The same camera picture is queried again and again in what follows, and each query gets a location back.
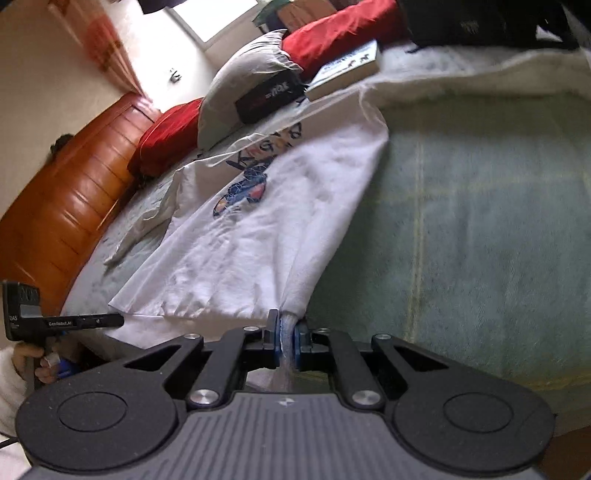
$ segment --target black case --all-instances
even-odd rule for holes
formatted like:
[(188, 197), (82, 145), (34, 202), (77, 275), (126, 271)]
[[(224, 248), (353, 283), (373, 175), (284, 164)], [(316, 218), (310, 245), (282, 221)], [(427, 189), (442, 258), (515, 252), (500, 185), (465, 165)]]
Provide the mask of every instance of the black case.
[[(400, 5), (419, 47), (578, 47), (556, 0), (400, 0)], [(538, 25), (562, 42), (538, 40)]]
[(304, 85), (291, 70), (283, 70), (254, 87), (236, 102), (240, 121), (255, 124), (304, 94)]

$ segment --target wall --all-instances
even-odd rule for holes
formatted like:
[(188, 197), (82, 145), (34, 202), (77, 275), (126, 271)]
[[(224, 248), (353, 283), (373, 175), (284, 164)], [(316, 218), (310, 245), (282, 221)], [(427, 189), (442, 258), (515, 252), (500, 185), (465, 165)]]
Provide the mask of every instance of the wall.
[[(146, 94), (162, 111), (207, 93), (217, 68), (165, 11), (144, 15), (137, 0), (122, 0), (107, 10)], [(182, 78), (168, 81), (169, 70)]]
[[(108, 6), (136, 73), (162, 110), (203, 96), (216, 69), (165, 13), (143, 15), (136, 0)], [(15, 0), (0, 12), (0, 215), (43, 165), (50, 145), (75, 134), (123, 92), (83, 56), (47, 11)], [(183, 78), (168, 82), (175, 67)]]
[(261, 36), (261, 31), (252, 24), (252, 18), (243, 18), (231, 25), (231, 30), (215, 38), (205, 55), (219, 70), (227, 60), (248, 42)]

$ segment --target white pillow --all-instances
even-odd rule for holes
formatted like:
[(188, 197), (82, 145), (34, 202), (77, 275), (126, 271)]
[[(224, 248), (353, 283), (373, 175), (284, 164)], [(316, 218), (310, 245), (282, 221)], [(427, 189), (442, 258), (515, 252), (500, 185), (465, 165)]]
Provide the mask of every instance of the white pillow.
[(219, 70), (199, 110), (200, 150), (209, 150), (242, 126), (234, 103), (244, 94), (283, 70), (302, 71), (281, 49), (285, 32), (275, 30), (254, 39)]

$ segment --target handheld device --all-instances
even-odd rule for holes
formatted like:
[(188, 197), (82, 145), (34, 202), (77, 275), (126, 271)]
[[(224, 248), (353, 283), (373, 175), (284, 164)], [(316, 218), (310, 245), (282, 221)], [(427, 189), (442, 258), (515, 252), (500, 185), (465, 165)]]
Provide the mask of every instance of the handheld device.
[[(39, 289), (20, 282), (2, 282), (2, 308), (6, 338), (13, 342), (28, 342), (45, 348), (46, 338), (70, 330), (88, 328), (120, 327), (124, 323), (119, 313), (66, 317), (44, 317), (41, 314)], [(43, 384), (35, 376), (40, 359), (27, 362), (25, 377), (32, 390)]]

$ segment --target pink curtain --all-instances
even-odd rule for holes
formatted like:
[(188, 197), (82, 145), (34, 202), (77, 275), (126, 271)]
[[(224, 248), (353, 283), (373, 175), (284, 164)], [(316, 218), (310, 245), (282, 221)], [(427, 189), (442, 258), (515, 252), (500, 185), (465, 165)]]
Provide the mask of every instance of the pink curtain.
[(114, 84), (145, 96), (125, 47), (100, 0), (49, 0), (47, 6)]

